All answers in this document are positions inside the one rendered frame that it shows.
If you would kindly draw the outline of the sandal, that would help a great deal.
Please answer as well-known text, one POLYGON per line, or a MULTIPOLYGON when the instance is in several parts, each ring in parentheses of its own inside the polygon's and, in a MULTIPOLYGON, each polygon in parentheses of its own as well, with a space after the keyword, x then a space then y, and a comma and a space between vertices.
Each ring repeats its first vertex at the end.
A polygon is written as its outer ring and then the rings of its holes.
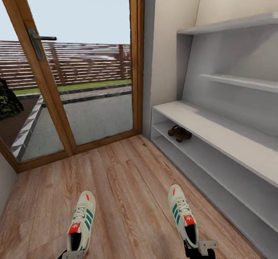
POLYGON ((184 132, 185 130, 186 130, 185 128, 182 128, 182 127, 179 127, 179 126, 176 128, 176 126, 174 126, 171 130, 168 131, 168 135, 171 137, 174 134, 180 134, 181 131, 184 132))
POLYGON ((190 138, 192 137, 192 133, 189 131, 181 131, 181 133, 179 134, 179 136, 176 137, 176 142, 181 143, 184 139, 186 140, 190 140, 190 138))

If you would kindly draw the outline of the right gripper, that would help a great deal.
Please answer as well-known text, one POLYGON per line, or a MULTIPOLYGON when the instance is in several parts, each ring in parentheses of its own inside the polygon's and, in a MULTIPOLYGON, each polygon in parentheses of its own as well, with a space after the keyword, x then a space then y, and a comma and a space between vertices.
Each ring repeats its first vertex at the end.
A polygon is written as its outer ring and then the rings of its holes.
POLYGON ((190 259, 216 259, 215 252, 213 249, 207 249, 208 256, 202 256, 199 249, 188 248, 185 240, 184 240, 184 245, 185 245, 186 257, 189 257, 190 259))

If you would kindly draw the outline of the gym shoe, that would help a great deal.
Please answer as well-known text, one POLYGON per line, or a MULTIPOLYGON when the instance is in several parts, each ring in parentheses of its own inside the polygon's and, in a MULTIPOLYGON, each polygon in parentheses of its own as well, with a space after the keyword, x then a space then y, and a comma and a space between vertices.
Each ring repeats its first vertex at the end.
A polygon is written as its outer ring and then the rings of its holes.
POLYGON ((95 210, 96 200, 94 195, 91 191, 82 192, 67 232, 67 251, 85 250, 87 253, 95 210))
POLYGON ((190 249, 199 249, 199 233, 197 222, 191 208, 178 184, 173 184, 168 191, 168 203, 176 221, 181 240, 184 240, 190 249))

